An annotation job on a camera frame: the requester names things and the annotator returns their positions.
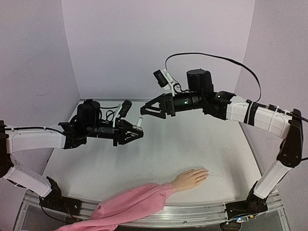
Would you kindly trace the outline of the clear nail polish bottle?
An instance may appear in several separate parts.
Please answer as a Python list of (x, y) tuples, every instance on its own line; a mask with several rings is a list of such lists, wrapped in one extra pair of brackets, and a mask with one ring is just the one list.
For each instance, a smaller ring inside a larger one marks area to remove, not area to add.
[(138, 130), (138, 131), (143, 131), (142, 127), (138, 126), (138, 125), (133, 125), (133, 128)]

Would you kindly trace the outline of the pink sleeved forearm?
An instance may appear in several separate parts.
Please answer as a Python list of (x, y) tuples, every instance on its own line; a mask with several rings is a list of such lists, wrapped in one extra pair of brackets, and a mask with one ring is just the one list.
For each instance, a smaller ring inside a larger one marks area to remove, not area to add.
[(120, 224), (161, 211), (173, 194), (171, 184), (147, 183), (98, 204), (90, 218), (58, 228), (59, 231), (114, 231)]

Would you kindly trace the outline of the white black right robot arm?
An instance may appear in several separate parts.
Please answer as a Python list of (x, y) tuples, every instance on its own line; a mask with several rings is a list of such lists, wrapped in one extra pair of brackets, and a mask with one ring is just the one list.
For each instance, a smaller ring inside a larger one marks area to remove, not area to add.
[(251, 125), (281, 138), (276, 161), (254, 184), (247, 198), (225, 205), (228, 220), (266, 212), (268, 195), (290, 169), (302, 161), (304, 138), (301, 112), (245, 100), (226, 91), (215, 92), (210, 72), (203, 69), (190, 70), (186, 75), (188, 92), (176, 93), (176, 83), (170, 73), (166, 69), (155, 71), (154, 76), (160, 87), (171, 90), (171, 93), (147, 102), (141, 108), (141, 114), (165, 119), (167, 115), (175, 116), (177, 112), (202, 109), (205, 115)]

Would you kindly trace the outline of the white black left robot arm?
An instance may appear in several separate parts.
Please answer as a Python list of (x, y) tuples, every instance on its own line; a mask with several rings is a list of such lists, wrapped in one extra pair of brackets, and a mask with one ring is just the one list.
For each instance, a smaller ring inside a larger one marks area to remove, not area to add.
[(125, 100), (115, 107), (113, 119), (103, 117), (100, 103), (92, 99), (77, 106), (77, 113), (69, 122), (58, 125), (62, 130), (51, 127), (8, 127), (0, 122), (0, 176), (17, 187), (36, 193), (40, 206), (55, 211), (77, 215), (82, 202), (65, 197), (57, 182), (51, 177), (26, 168), (13, 157), (13, 153), (43, 148), (75, 149), (87, 143), (88, 138), (109, 139), (113, 146), (125, 145), (144, 136), (143, 118), (135, 125), (124, 118), (132, 102)]

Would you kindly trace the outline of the mannequin hand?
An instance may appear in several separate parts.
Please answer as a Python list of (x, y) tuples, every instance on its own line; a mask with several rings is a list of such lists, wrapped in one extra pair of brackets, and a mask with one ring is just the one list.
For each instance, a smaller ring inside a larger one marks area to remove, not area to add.
[(191, 169), (179, 174), (170, 184), (175, 193), (186, 191), (203, 183), (209, 176), (204, 168)]

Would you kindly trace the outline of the aluminium back table rail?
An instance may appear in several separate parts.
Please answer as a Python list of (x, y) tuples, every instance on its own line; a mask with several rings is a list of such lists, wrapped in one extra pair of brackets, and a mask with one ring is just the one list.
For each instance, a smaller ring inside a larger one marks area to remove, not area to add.
[[(139, 99), (139, 98), (125, 98), (125, 97), (116, 97), (116, 98), (91, 98), (93, 99), (94, 101), (100, 101), (100, 102), (123, 102), (124, 100), (129, 100), (129, 101), (132, 101), (132, 102), (148, 102), (154, 98), (145, 98), (145, 99)], [(78, 105), (80, 104), (83, 104), (83, 102), (85, 101), (86, 99), (81, 99), (78, 103)]]

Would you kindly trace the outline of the aluminium front base frame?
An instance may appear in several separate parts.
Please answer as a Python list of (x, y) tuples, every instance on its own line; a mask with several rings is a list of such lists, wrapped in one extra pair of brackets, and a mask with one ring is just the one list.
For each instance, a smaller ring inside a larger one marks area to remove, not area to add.
[[(53, 231), (58, 227), (86, 220), (97, 207), (96, 201), (83, 199), (77, 206), (78, 215), (68, 212), (41, 208), (39, 197), (27, 191), (20, 205), (13, 230), (15, 231)], [(226, 203), (196, 205), (167, 205), (148, 217), (125, 223), (121, 230), (147, 231), (218, 231), (221, 228), (236, 227), (241, 231), (289, 231), (290, 225), (278, 191), (267, 199), (268, 209), (252, 218), (228, 220)]]

